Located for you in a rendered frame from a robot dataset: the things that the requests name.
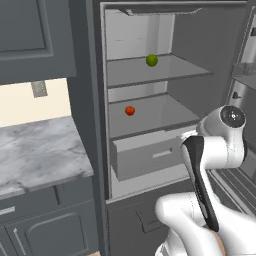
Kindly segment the dark grey freezer drawer front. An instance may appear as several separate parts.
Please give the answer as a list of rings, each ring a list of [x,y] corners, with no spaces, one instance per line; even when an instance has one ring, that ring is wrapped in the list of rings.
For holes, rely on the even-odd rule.
[[[154,256],[158,246],[167,237],[168,227],[163,225],[144,233],[136,210],[155,208],[156,200],[161,196],[191,191],[192,182],[187,179],[108,204],[110,256]]]

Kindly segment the grey base cupboard door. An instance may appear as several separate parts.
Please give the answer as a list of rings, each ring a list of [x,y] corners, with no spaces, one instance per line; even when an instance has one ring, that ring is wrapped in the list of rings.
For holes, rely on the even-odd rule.
[[[69,206],[5,226],[19,256],[24,256],[13,229],[17,228],[27,256],[87,256],[98,250],[94,201]]]

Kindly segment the grey glass fridge shelf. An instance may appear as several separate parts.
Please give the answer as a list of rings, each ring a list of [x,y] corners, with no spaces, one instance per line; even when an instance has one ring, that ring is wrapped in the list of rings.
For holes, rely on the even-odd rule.
[[[135,108],[132,116],[125,113],[127,106]],[[168,94],[112,103],[109,105],[108,117],[111,138],[143,134],[163,128],[179,128],[199,120],[197,115]]]
[[[160,55],[154,67],[148,66],[144,57],[107,62],[109,88],[210,74],[210,71],[172,54]]]

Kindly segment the dark grey fridge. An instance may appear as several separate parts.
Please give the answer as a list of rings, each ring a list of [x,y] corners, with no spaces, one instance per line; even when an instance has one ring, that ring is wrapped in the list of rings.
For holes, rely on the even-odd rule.
[[[107,205],[187,180],[181,165],[119,181],[110,162],[109,105],[168,94],[200,118],[228,103],[231,71],[245,27],[248,0],[88,0],[88,28],[94,35],[95,126],[100,132],[106,235]],[[107,62],[172,54],[210,75],[109,88]]]

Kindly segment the grey wall cupboard door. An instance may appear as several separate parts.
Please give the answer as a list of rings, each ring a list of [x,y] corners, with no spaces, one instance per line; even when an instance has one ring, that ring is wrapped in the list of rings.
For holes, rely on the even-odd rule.
[[[0,0],[0,84],[75,74],[69,0]]]

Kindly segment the grey base drawer front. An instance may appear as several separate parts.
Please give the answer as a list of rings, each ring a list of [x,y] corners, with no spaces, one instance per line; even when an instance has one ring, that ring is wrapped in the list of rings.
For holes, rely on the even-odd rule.
[[[35,213],[51,210],[60,204],[60,196],[54,187],[0,200],[0,209],[15,206],[13,213],[0,216],[0,223],[12,221]]]

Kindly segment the grey wall socket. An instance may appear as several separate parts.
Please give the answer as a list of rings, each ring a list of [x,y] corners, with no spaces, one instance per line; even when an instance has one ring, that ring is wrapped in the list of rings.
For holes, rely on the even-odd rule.
[[[48,95],[45,81],[34,81],[31,83],[31,87],[35,98]]]

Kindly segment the green round fruit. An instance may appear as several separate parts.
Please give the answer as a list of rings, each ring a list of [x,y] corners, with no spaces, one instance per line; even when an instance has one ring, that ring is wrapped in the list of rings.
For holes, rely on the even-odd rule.
[[[146,64],[150,67],[156,66],[158,63],[158,57],[155,54],[149,54],[146,57]]]

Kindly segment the grey fridge door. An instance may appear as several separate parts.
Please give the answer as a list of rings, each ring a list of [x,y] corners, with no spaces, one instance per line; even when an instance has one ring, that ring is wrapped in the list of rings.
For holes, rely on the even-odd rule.
[[[235,209],[256,217],[256,0],[248,0],[248,4],[228,93],[228,104],[246,115],[248,152],[240,167],[213,171],[211,177],[221,190],[221,198],[228,198]]]

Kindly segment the grey fridge crisper drawer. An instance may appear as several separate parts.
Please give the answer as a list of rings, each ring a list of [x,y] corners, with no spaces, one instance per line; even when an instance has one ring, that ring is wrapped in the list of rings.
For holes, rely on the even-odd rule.
[[[180,145],[185,133],[193,133],[196,126],[177,130],[133,136],[110,143],[110,162],[119,181],[131,179],[182,163]],[[155,153],[172,148],[172,154],[152,158]]]

